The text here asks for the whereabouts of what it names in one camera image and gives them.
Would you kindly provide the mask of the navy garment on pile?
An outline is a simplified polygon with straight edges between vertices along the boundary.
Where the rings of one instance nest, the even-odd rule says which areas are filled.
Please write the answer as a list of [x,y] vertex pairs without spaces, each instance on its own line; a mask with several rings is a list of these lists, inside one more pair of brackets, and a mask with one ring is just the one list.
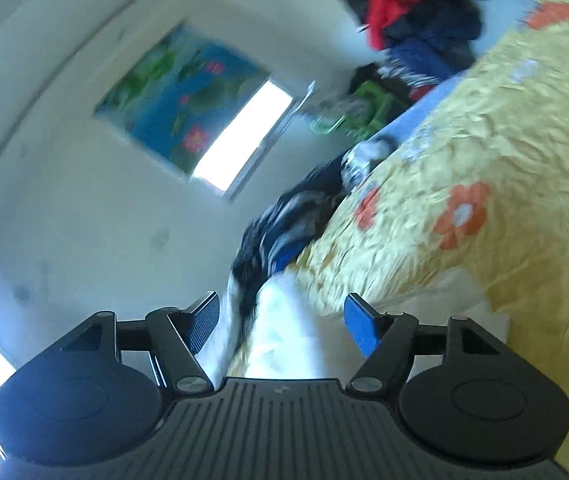
[[385,26],[385,51],[413,73],[449,79],[475,62],[471,44],[481,36],[482,16],[472,0],[422,0]]

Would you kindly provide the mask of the green plastic chair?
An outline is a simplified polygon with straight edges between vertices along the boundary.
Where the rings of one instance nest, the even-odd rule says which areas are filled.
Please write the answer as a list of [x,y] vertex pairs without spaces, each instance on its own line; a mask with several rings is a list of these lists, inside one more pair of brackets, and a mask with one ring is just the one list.
[[359,142],[369,139],[408,110],[408,103],[371,80],[347,96],[312,96],[303,115],[317,134],[340,133]]

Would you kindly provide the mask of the floral roller blind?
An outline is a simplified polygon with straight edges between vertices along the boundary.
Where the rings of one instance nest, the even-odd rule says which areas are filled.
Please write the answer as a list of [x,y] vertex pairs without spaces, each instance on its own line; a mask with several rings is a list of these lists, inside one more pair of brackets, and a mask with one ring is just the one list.
[[106,92],[94,117],[191,176],[268,79],[262,66],[182,22]]

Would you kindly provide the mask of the white black plastic bag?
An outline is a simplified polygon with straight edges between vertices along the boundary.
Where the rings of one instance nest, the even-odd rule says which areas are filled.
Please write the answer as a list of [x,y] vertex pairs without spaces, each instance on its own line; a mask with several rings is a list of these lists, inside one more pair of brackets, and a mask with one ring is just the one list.
[[396,150],[397,143],[391,136],[376,136],[356,144],[342,157],[341,179],[344,190],[349,193],[356,190]]

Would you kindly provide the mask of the light blue knitted blanket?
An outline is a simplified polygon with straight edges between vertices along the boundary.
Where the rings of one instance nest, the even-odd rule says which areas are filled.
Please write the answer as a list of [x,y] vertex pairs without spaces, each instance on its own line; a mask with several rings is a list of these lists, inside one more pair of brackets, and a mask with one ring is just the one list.
[[447,98],[458,86],[463,77],[467,75],[464,70],[435,86],[430,92],[417,101],[406,112],[400,114],[393,122],[377,132],[371,141],[382,141],[396,148],[405,142],[426,120],[426,118]]

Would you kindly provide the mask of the window with metal frame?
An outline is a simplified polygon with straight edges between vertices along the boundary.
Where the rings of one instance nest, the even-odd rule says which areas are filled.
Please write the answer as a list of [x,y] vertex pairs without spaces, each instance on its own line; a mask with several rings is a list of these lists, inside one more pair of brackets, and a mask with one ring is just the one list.
[[219,195],[233,196],[265,151],[267,142],[298,113],[315,87],[313,80],[304,96],[294,98],[271,80],[262,84],[196,164],[193,179]]

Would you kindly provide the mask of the dark folded clothes pile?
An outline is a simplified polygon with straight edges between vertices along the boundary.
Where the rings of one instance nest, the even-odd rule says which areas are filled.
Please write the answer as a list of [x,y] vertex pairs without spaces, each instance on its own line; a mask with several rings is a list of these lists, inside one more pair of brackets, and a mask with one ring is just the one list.
[[345,191],[342,157],[315,167],[245,229],[231,274],[240,292],[239,315],[252,318],[258,291],[324,233]]

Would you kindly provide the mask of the yellow carrot print bedspread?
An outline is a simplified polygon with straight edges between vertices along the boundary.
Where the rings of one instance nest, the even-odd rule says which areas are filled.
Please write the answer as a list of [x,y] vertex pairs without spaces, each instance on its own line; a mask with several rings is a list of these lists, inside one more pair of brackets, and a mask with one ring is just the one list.
[[569,0],[535,0],[291,266],[335,322],[351,292],[388,307],[455,268],[569,396]]

